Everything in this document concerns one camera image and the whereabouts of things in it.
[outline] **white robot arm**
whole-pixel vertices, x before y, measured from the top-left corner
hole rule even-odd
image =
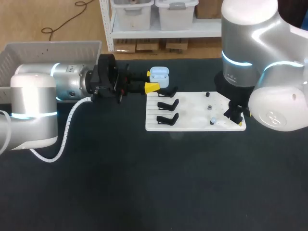
[[[222,49],[229,85],[254,87],[248,106],[258,122],[279,131],[308,126],[308,32],[280,17],[277,0],[224,0]]]

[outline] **yellow part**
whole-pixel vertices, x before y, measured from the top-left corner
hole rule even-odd
[[[159,90],[159,83],[145,83],[144,85],[144,91],[146,94]]]

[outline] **dark gray table surface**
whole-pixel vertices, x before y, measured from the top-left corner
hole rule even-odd
[[[128,62],[135,72],[167,66],[179,91],[214,91],[222,67]],[[145,130],[145,105],[131,94],[81,106],[53,164],[29,150],[1,155],[0,230],[308,230],[307,128],[283,133],[246,118],[244,132],[173,136]],[[72,106],[58,104],[58,142],[44,156],[58,152]]]

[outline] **white fixture plate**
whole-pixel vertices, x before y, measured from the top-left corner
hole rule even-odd
[[[232,122],[223,114],[228,110],[229,99],[216,91],[209,92],[177,92],[173,98],[158,96],[157,92],[147,94],[145,129],[147,131],[244,131],[246,123],[243,113],[242,126]],[[173,104],[179,99],[177,108],[173,111],[159,110],[158,102]],[[158,124],[156,117],[164,116],[172,119],[175,113],[179,118],[175,125]],[[210,124],[212,117],[217,119]]]

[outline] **white plastic bin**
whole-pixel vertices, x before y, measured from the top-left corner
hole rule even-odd
[[[199,0],[155,0],[162,30],[189,30]]]
[[[151,25],[151,6],[154,0],[111,0],[121,30],[148,30]]]

